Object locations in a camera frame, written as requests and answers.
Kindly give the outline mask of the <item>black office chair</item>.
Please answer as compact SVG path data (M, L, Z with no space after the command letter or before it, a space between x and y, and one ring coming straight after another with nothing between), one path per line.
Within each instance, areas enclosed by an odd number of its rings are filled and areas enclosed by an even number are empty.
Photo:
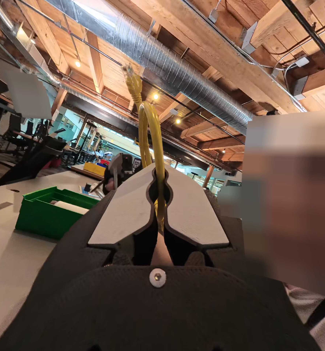
M48 162L62 154L66 145L65 141L46 136L28 155L0 178L0 186L36 178Z

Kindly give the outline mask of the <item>black ceiling pipe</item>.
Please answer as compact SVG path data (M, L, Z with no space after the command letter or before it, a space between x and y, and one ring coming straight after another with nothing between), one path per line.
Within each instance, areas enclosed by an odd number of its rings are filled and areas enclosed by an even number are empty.
M322 41L320 36L315 32L315 30L312 29L309 22L305 19L305 17L300 12L300 10L296 7L296 5L291 0L282 0L282 2L288 8L291 14L295 17L295 19L300 23L300 25L305 29L309 37L315 42L315 44L321 49L321 51L325 55L325 43Z

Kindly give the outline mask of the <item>white top neighbouring desk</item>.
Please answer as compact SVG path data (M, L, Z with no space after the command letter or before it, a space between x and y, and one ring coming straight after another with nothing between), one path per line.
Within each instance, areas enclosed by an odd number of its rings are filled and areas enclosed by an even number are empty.
M86 162L80 165L72 165L70 170L92 179L103 180L106 168L94 163Z

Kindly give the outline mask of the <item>white plastic water bottle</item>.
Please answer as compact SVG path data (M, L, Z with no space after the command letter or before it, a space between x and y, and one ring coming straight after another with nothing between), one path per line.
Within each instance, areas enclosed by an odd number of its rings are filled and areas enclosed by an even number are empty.
M73 205L73 204L70 204L70 203L63 202L63 201L52 200L50 202L50 204L52 204L53 206L65 209L65 210L69 210L71 212L82 214L82 215L86 214L89 211L89 209L86 209L86 208L83 208L83 207L79 207L77 205Z

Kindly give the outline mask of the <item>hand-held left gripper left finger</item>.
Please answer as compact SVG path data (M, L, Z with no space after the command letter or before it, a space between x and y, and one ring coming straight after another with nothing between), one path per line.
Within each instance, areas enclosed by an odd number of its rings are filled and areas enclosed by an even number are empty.
M154 182L154 171L152 163L118 187L88 245L114 245L149 224L153 203L147 191Z

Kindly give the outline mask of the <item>green plastic bin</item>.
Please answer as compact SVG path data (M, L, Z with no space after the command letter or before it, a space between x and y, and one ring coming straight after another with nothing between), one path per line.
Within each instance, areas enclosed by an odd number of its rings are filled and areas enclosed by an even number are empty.
M59 240L83 215L50 204L63 201L86 209L93 208L99 198L86 196L56 186L24 194L15 229Z

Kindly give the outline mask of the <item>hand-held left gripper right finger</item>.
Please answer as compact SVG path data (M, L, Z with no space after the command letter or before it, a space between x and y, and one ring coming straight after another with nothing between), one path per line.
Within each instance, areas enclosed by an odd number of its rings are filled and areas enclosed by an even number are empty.
M193 245L229 245L229 239L203 188L187 175L165 166L169 200L164 226Z

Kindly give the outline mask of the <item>large silver air duct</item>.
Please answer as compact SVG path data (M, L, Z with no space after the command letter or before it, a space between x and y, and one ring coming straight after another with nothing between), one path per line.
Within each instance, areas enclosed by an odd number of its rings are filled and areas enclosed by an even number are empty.
M108 1L49 0L50 5L111 44L144 68L149 68L178 92L246 135L253 114L147 34L135 20Z

